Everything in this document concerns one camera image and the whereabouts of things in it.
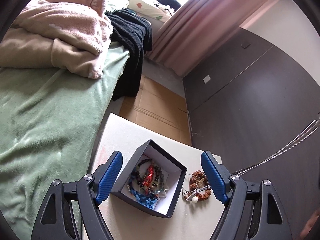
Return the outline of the person's left hand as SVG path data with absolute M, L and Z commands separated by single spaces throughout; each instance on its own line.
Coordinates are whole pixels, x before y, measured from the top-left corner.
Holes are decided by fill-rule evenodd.
M 312 227 L 314 226 L 315 222 L 319 218 L 319 209 L 317 209 L 306 222 L 303 230 L 300 233 L 299 239 L 304 239 L 306 235 L 310 232 Z

